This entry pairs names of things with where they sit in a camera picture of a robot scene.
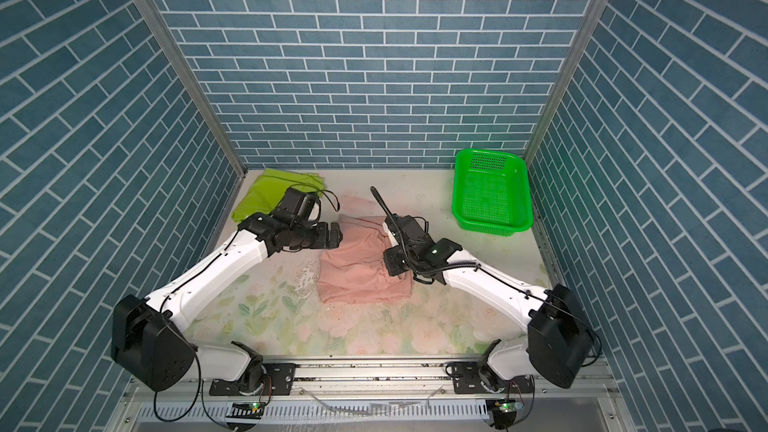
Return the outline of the lime green shorts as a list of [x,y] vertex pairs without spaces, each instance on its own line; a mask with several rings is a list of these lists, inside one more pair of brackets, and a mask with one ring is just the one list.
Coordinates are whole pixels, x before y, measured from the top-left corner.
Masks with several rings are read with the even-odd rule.
[[272,212],[290,187],[301,192],[317,192],[325,189],[325,182],[322,177],[313,173],[265,169],[235,207],[231,218],[239,224],[254,213]]

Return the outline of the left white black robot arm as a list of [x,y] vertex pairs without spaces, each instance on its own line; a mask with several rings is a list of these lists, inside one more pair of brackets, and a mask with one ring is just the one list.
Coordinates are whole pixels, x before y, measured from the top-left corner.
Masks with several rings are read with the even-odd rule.
[[282,220],[256,213],[211,254],[167,285],[113,309],[111,357],[155,392],[182,380],[218,381],[238,395],[263,388],[262,356],[241,342],[193,343],[184,333],[220,293],[249,269],[281,252],[332,250],[343,238],[336,222]]

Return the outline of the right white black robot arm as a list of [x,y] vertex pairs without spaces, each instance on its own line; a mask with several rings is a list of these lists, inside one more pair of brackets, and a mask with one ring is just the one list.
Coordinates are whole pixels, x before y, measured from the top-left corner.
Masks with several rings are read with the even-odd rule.
[[488,370],[491,390],[500,381],[533,373],[568,389],[598,346],[597,335],[570,289],[561,284],[546,289],[515,279],[451,240],[415,250],[392,246],[384,252],[384,264],[392,275],[411,272],[464,291],[525,330],[524,338],[499,339],[483,354],[479,365]]

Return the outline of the pink shorts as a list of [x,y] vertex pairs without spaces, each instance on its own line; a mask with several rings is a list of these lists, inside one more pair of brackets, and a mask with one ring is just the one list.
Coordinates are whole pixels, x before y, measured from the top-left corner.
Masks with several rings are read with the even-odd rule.
[[411,296],[410,274],[389,274],[384,252],[391,241],[383,216],[338,219],[342,240],[319,259],[317,292],[322,303],[370,304],[404,300]]

